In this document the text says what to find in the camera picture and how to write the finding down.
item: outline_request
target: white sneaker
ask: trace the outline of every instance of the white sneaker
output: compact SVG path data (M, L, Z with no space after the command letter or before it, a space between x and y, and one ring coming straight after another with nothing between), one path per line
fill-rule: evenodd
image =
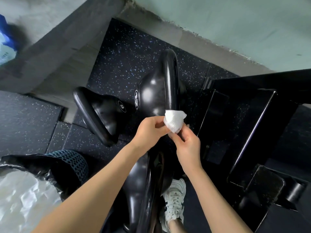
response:
M173 179L171 186L164 192L165 208L160 213L162 230L170 232L168 223L174 219L180 219L184 223L184 198L186 195L186 183L183 179Z

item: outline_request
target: wall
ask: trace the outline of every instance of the wall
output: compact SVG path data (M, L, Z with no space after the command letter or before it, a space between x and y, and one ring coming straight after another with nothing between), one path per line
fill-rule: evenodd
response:
M135 0L271 70L311 68L311 0Z

